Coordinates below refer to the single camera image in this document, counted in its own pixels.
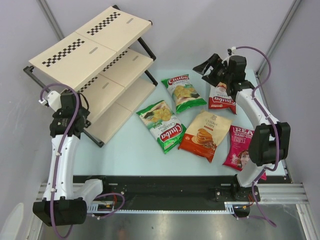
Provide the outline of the red Chuba chips bag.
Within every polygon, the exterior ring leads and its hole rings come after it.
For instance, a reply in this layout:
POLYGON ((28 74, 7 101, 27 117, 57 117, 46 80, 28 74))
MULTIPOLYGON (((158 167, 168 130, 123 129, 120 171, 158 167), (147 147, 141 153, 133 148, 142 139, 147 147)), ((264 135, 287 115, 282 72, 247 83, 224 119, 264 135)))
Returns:
POLYGON ((236 102, 227 95, 227 85, 220 82, 217 86, 211 86, 208 99, 208 108, 213 110, 229 109, 237 114, 236 102))

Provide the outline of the green Chuba chips bag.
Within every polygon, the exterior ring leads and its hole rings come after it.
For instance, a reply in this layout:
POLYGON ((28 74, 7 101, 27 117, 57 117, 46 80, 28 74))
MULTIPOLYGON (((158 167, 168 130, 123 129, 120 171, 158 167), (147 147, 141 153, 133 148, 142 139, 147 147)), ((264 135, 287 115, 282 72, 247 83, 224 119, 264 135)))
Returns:
POLYGON ((161 82, 174 100, 177 114, 207 104, 190 82, 189 74, 165 78, 161 82))
POLYGON ((136 114, 165 154, 182 142, 187 128, 164 100, 151 104, 136 114))

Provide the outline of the orange cassava chips bag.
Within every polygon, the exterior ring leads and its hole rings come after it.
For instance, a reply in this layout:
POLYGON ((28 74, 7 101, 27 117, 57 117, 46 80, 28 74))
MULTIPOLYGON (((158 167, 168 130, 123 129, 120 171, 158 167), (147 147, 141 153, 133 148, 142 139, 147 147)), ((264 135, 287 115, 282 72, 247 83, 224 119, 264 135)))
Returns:
POLYGON ((203 110, 187 128, 178 149, 206 158, 211 163, 232 122, 231 119, 203 110))

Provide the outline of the beige three-tier shelf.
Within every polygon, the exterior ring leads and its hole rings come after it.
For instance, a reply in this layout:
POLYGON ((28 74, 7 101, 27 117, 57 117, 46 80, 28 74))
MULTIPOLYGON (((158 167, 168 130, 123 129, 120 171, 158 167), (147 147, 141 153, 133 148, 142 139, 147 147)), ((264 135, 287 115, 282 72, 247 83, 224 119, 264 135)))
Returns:
POLYGON ((83 94, 89 104, 84 133, 104 146, 155 90, 149 67, 156 56, 143 41, 150 20, 108 7, 29 61, 24 72, 39 86, 39 71, 83 94))

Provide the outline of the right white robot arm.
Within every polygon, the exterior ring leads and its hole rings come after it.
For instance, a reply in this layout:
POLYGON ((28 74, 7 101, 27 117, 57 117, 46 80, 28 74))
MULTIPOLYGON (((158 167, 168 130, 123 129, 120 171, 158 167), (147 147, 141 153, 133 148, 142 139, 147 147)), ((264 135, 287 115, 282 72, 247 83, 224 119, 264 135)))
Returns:
POLYGON ((236 176, 237 184, 230 188, 237 201, 248 196, 248 187, 256 184, 265 171, 277 170, 279 162, 288 156, 291 133, 290 125, 279 122, 256 96, 257 87, 246 80, 246 67, 243 56, 231 55, 225 63, 215 53, 193 68, 211 86, 225 84, 227 95, 243 109, 254 127, 248 148, 250 161, 236 176))

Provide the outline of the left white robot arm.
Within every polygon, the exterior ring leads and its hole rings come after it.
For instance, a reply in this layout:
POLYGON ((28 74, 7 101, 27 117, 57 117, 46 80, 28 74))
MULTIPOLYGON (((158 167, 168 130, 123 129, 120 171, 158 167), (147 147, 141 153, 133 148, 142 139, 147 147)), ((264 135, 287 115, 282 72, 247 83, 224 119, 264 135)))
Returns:
POLYGON ((52 156, 44 194, 32 210, 49 227, 80 225, 94 199, 105 200, 111 193, 100 179, 86 180, 74 190, 75 156, 90 112, 82 106, 81 96, 71 92, 52 90, 43 103, 54 110, 49 126, 52 156))

